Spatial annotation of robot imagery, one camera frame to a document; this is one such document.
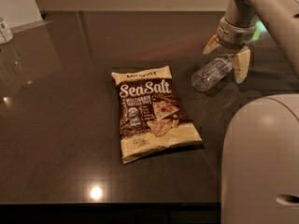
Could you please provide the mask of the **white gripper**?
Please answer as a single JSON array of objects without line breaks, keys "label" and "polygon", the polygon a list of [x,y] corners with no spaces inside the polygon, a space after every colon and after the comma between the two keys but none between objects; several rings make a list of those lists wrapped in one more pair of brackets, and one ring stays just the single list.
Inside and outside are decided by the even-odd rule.
[{"label": "white gripper", "polygon": [[[256,24],[250,27],[239,27],[230,24],[224,17],[221,18],[217,34],[213,35],[205,45],[203,54],[207,55],[223,45],[227,49],[239,49],[252,41],[256,31]],[[250,49],[244,47],[231,57],[234,69],[235,82],[242,83],[249,71]]]}]

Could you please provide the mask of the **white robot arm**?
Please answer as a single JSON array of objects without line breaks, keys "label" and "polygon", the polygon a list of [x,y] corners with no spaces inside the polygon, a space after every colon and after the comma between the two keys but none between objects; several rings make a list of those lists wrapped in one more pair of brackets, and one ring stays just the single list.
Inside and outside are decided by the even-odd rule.
[{"label": "white robot arm", "polygon": [[[261,20],[299,73],[298,0],[230,0],[205,53],[237,48]],[[244,105],[225,135],[221,224],[299,224],[299,94],[266,96]]]}]

